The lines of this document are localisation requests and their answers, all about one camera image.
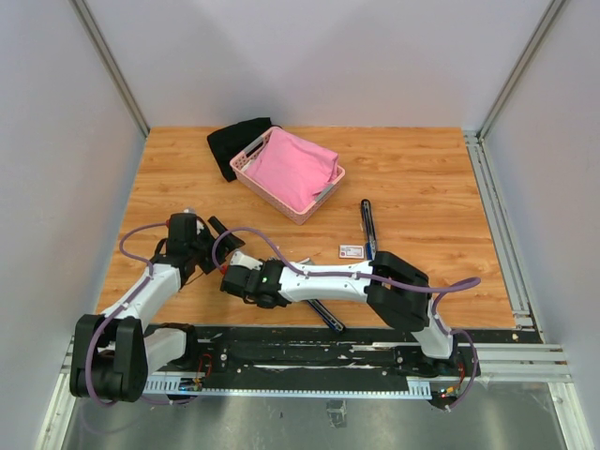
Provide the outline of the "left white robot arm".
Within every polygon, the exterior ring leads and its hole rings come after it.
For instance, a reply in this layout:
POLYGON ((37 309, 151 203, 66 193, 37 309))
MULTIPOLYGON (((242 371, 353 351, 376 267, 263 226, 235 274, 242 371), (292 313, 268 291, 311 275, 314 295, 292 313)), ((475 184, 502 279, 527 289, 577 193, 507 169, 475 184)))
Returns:
POLYGON ((152 334, 147 326, 162 306, 179 293, 195 272, 208 275, 245 243, 216 218, 203 220, 186 210, 161 222, 167 231, 150 258, 124 247, 120 252, 143 263, 132 287, 99 314, 84 314, 73 337, 69 391, 101 406, 135 402, 149 375, 174 365, 196 368, 201 348, 194 326, 167 322, 152 334))

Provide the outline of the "red staple box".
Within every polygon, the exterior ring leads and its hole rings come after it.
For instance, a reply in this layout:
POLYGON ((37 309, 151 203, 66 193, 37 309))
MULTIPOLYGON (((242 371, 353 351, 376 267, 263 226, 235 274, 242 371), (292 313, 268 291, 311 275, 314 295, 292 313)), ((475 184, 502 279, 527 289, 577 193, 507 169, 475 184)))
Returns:
POLYGON ((362 260, 365 258, 366 252, 363 246, 340 245, 338 248, 338 256, 340 259, 362 260))

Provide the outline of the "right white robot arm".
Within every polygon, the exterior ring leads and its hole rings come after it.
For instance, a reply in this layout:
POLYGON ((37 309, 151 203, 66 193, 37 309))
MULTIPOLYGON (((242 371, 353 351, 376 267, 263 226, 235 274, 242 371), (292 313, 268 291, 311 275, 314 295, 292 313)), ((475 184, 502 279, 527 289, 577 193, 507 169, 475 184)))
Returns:
POLYGON ((365 304, 387 326, 416 339, 434 374, 447 374, 458 364, 450 329, 434 312, 428 276, 387 251, 377 252, 372 260, 346 265, 262 261, 236 251, 220 289, 267 309, 308 300, 365 304))

